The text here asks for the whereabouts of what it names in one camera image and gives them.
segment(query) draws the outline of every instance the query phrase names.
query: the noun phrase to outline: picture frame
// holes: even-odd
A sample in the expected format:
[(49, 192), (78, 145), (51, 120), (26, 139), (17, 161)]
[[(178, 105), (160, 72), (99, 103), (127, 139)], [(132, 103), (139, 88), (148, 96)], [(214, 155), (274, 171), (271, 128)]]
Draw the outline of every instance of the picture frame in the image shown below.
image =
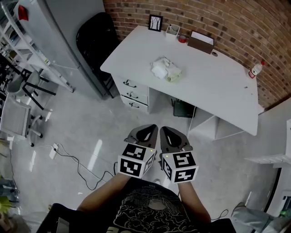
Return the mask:
[(162, 30), (163, 17), (159, 15), (150, 15), (149, 18), (149, 30), (161, 31)]

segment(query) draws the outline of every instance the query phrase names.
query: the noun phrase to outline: desk drawer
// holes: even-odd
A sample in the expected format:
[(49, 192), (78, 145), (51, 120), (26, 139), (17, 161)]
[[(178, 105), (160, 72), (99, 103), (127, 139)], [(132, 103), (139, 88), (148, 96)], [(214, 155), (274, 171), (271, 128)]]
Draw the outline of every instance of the desk drawer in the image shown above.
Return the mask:
[(134, 93), (140, 93), (144, 96), (148, 95), (148, 87), (141, 85), (137, 82), (131, 81), (129, 79), (124, 79), (118, 76), (114, 76), (114, 82), (119, 90), (120, 93), (126, 95), (126, 93), (130, 93), (133, 91)]
[(148, 104), (147, 96), (140, 93), (135, 93), (134, 91), (126, 91), (125, 93), (123, 93), (122, 91), (123, 90), (120, 90), (120, 94), (127, 98), (130, 98), (138, 102), (142, 102), (143, 104), (146, 104), (146, 105)]
[(129, 98), (124, 97), (124, 96), (121, 96), (121, 100), (126, 106), (128, 106), (130, 108), (138, 109), (138, 110), (146, 112), (146, 113), (148, 112), (148, 106), (145, 104), (139, 103), (137, 101), (134, 101), (134, 100), (129, 99)]

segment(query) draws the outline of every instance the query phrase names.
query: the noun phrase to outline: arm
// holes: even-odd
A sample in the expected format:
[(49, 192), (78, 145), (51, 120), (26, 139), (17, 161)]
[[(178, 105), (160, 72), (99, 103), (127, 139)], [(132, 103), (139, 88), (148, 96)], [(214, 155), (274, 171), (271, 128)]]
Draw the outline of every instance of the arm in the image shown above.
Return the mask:
[(129, 176), (120, 173), (116, 174), (103, 186), (89, 194), (82, 201), (77, 210), (83, 212), (96, 211), (104, 202), (117, 195), (129, 181), (129, 179)]
[(181, 195), (181, 201), (184, 206), (187, 207), (187, 209), (190, 210), (199, 221), (211, 223), (210, 215), (201, 203), (191, 182), (179, 183), (178, 187)]

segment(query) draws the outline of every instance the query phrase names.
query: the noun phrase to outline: brick wall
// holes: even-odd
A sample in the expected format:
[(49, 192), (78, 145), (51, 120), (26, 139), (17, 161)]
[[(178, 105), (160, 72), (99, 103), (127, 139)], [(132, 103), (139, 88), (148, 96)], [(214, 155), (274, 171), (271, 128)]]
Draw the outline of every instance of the brick wall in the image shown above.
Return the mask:
[(291, 4), (288, 0), (103, 0), (123, 40), (149, 14), (163, 16), (216, 40), (216, 49), (250, 69), (264, 60), (257, 77), (259, 103), (271, 108), (291, 96)]

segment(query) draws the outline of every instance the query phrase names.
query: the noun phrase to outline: drawer handle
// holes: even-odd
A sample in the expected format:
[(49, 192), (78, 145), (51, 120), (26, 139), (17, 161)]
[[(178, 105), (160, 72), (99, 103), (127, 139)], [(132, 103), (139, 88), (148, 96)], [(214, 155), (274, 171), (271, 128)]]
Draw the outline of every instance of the drawer handle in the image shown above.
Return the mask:
[(123, 82), (123, 84), (124, 84), (124, 85), (127, 85), (127, 86), (130, 86), (130, 87), (133, 87), (133, 88), (136, 88), (136, 86), (131, 86), (131, 85), (129, 85), (128, 81), (129, 81), (129, 80), (126, 80), (126, 82)]
[[(129, 105), (132, 106), (132, 107), (136, 107), (136, 106), (133, 105), (133, 103), (129, 103)], [(136, 108), (139, 108), (139, 106), (137, 106)]]
[(132, 91), (131, 91), (129, 94), (127, 93), (127, 95), (128, 95), (129, 97), (131, 97), (131, 98), (138, 99), (138, 96), (137, 96), (137, 97), (132, 96)]

